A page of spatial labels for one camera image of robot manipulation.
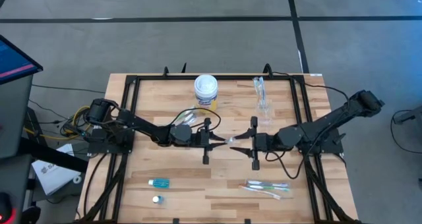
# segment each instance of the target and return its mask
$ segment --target small bottle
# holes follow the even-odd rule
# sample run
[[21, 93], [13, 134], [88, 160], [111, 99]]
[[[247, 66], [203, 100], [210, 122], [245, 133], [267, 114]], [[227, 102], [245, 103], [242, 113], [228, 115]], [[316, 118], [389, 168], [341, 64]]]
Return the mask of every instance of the small bottle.
[[162, 196], [154, 196], [152, 198], [152, 202], [155, 204], [162, 204], [164, 201], [164, 198]]
[[157, 178], [157, 179], [149, 180], [148, 184], [153, 186], [154, 188], [169, 188], [170, 180]]

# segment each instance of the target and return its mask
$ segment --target computer monitor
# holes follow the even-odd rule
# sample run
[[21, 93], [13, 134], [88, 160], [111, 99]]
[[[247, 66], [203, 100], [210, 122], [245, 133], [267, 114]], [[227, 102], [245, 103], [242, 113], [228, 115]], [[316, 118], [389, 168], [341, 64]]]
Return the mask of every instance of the computer monitor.
[[0, 35], [0, 85], [42, 70], [40, 64]]

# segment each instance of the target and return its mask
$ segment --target white container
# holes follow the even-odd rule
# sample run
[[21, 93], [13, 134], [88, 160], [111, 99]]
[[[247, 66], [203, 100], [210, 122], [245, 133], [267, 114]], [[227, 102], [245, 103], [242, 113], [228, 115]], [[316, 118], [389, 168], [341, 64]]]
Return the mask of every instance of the white container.
[[215, 77], [205, 74], [195, 79], [197, 107], [215, 111], [217, 109], [217, 94], [218, 83]]

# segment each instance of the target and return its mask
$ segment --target white bottle cap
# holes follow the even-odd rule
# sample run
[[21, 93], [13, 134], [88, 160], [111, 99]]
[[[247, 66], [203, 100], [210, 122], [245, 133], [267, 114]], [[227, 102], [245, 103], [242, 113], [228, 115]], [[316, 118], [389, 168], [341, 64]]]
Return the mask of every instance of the white bottle cap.
[[217, 79], [211, 75], [200, 75], [195, 79], [195, 94], [200, 98], [212, 98], [217, 94]]
[[152, 198], [152, 201], [156, 204], [156, 203], [158, 203], [158, 202], [160, 201], [160, 197], [158, 197], [158, 196], [154, 196], [154, 197]]

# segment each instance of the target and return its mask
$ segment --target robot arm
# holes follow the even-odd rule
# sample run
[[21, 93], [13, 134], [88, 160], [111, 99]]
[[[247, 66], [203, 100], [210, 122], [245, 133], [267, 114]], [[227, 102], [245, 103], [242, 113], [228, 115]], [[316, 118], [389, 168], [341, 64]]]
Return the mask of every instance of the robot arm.
[[372, 117], [380, 112], [384, 102], [378, 100], [370, 91], [362, 90], [350, 97], [340, 108], [319, 118], [316, 121], [291, 125], [281, 128], [275, 135], [256, 133], [257, 118], [252, 117], [251, 128], [236, 139], [253, 139], [253, 148], [231, 148], [253, 158], [253, 170], [259, 170], [258, 152], [284, 152], [295, 146], [303, 153], [339, 154], [343, 152], [340, 144], [345, 134], [338, 134], [338, 127], [355, 117]]
[[[114, 109], [119, 111], [115, 119], [111, 116]], [[205, 118], [201, 129], [197, 133], [192, 133], [192, 128], [189, 125], [154, 125], [143, 118], [137, 117], [129, 110], [120, 108], [116, 102], [107, 99], [95, 99], [89, 112], [85, 115], [85, 120], [91, 125], [101, 127], [94, 130], [91, 136], [87, 138], [89, 142], [108, 142], [120, 146], [127, 142], [127, 133], [135, 130], [149, 136], [159, 146], [203, 148], [203, 164], [209, 163], [209, 151], [226, 144], [224, 138], [220, 138], [210, 131], [210, 118]], [[210, 140], [221, 142], [210, 144]]]

